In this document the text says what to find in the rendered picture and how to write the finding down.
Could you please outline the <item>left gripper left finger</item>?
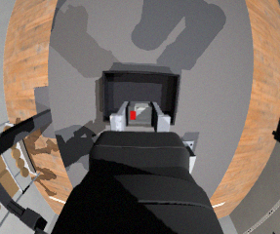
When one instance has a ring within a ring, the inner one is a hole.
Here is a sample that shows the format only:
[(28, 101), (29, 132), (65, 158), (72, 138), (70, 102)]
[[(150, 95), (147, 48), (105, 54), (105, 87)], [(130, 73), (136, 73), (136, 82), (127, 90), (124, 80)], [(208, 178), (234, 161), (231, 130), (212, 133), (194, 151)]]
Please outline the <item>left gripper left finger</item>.
[(109, 116), (111, 131), (124, 131), (128, 127), (128, 105), (129, 101), (124, 101), (117, 113), (112, 113)]

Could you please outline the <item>grey relay with red button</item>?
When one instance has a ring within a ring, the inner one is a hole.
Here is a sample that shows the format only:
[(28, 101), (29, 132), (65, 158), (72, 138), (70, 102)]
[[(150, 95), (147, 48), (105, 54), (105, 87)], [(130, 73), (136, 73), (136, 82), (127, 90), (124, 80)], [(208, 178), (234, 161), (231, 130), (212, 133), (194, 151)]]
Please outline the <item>grey relay with red button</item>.
[(151, 124), (150, 101), (131, 100), (128, 105), (128, 124)]

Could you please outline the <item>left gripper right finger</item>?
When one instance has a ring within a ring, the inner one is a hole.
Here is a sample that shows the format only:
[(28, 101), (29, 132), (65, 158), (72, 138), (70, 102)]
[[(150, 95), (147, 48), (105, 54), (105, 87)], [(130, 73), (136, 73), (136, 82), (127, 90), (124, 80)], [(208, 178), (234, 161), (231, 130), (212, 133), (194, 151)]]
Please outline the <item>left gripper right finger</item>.
[(171, 117), (168, 114), (163, 114), (156, 102), (151, 102), (151, 105), (151, 127), (154, 127), (155, 132), (168, 132), (170, 129)]

